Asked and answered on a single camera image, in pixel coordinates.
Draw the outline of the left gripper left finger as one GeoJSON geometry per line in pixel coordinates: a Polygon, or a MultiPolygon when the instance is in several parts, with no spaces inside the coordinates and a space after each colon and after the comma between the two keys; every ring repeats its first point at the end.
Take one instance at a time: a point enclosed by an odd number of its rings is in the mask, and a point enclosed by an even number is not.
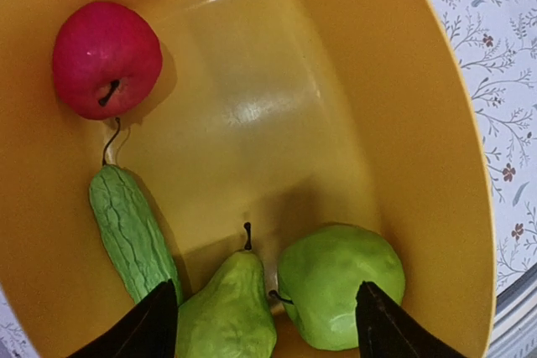
{"type": "Polygon", "coordinates": [[[107,332],[71,358],[173,357],[178,304],[171,280],[157,285],[107,332]]]}

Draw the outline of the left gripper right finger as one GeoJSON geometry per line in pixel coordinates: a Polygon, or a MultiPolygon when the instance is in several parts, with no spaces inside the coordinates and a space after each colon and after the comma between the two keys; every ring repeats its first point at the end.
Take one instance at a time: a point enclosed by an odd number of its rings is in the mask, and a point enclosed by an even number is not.
{"type": "Polygon", "coordinates": [[[362,282],[355,309],[362,357],[454,357],[456,351],[428,332],[376,283],[362,282]]]}

